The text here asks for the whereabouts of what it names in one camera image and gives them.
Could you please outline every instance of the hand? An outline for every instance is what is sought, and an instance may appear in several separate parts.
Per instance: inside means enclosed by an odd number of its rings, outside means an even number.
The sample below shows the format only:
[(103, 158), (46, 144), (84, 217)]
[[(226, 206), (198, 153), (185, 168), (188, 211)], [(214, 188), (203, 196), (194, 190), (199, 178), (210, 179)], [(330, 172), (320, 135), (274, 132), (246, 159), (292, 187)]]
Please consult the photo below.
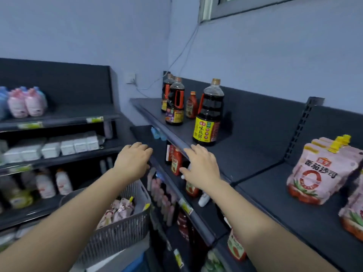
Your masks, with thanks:
[(136, 142), (126, 145), (118, 154), (114, 167), (111, 169), (116, 178), (123, 178), (128, 184), (138, 180), (150, 168), (147, 164), (152, 154), (152, 148)]
[(221, 181), (216, 158), (200, 145), (191, 147), (191, 149), (184, 149), (192, 165), (191, 171), (182, 167), (180, 172), (184, 175), (185, 180), (208, 193), (209, 187), (213, 187), (214, 183)]

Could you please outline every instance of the forearm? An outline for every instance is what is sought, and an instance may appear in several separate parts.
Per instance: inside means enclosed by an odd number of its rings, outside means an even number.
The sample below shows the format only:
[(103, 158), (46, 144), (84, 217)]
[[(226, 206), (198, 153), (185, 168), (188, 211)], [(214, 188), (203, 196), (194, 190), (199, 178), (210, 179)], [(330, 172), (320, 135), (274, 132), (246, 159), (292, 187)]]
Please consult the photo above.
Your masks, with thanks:
[(107, 171), (1, 253), (2, 271), (68, 272), (126, 183), (117, 179), (112, 170)]
[(207, 193), (224, 212), (259, 272), (336, 271), (310, 247), (250, 204), (228, 183), (220, 181), (210, 187)]

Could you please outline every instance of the yellow bottle cap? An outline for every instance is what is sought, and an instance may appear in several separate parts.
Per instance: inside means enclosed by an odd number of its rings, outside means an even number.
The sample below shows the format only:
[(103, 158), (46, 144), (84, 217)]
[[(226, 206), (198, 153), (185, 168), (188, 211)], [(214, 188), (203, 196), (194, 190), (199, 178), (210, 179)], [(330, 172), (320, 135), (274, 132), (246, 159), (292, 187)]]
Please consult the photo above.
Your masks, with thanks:
[(343, 140), (344, 140), (344, 138), (342, 136), (337, 136), (337, 138), (335, 139), (335, 141), (337, 141), (341, 144), (340, 148), (342, 147)]
[(343, 145), (348, 146), (348, 144), (350, 143), (351, 138), (352, 137), (350, 135), (348, 135), (348, 134), (343, 135), (343, 142), (342, 142)]
[(333, 141), (333, 143), (330, 145), (328, 151), (336, 154), (337, 152), (339, 152), (339, 148), (342, 145), (342, 143), (338, 142), (338, 141)]

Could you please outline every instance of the price tag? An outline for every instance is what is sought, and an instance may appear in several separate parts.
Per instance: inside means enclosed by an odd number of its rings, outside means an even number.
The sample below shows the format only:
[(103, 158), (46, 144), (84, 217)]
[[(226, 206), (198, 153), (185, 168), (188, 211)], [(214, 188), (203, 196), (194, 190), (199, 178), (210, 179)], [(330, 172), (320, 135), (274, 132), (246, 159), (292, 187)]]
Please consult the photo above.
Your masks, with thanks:
[(182, 256), (180, 255), (180, 253), (179, 253), (179, 250), (178, 250), (178, 249), (175, 249), (175, 250), (174, 250), (174, 255), (175, 255), (176, 262), (177, 262), (177, 264), (178, 264), (178, 266), (179, 266), (179, 269), (182, 269), (182, 268), (183, 268), (183, 266), (184, 266), (184, 262), (183, 262), (183, 260), (182, 260)]
[(39, 129), (39, 128), (43, 128), (43, 123), (42, 123), (42, 121), (30, 122), (30, 123), (20, 123), (20, 124), (18, 124), (18, 128), (21, 130)]
[(31, 171), (33, 169), (33, 166), (31, 164), (23, 165), (23, 166), (14, 166), (9, 168), (10, 174), (25, 172), (25, 171)]
[(99, 123), (99, 122), (103, 122), (103, 116), (99, 116), (99, 117), (89, 117), (86, 118), (87, 123)]
[(179, 200), (179, 205), (182, 207), (182, 209), (190, 215), (193, 212), (193, 208), (184, 200), (184, 198), (181, 198)]

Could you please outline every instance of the wall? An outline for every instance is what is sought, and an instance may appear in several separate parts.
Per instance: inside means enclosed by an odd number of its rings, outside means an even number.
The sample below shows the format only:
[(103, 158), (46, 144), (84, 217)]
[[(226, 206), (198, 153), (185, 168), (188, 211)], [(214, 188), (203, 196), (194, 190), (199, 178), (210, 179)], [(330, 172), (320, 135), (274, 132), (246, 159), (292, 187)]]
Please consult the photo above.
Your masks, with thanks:
[[(172, 0), (169, 65), (198, 10), (199, 0)], [(301, 102), (325, 97), (363, 113), (362, 11), (363, 0), (295, 0), (203, 23), (171, 72)]]
[[(123, 73), (137, 73), (139, 88), (147, 88), (167, 68), (170, 5), (170, 0), (0, 0), (0, 57), (110, 65), (121, 111), (134, 124), (146, 124), (129, 103), (143, 96), (123, 83)], [(161, 82), (143, 92), (159, 97)]]

